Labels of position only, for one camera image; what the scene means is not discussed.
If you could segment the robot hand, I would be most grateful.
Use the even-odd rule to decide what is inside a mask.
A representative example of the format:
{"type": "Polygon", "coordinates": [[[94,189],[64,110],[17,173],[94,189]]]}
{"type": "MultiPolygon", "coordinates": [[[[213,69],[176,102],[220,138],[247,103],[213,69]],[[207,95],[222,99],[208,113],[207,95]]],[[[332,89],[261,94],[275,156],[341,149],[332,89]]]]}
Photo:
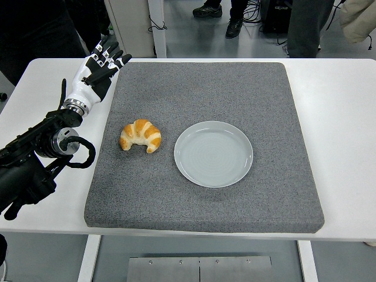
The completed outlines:
{"type": "Polygon", "coordinates": [[[118,42],[106,47],[107,41],[107,36],[101,39],[80,65],[72,82],[72,91],[64,100],[65,109],[81,116],[88,115],[95,104],[104,100],[115,74],[132,59],[132,55],[124,54],[122,50],[115,51],[118,42]]]}

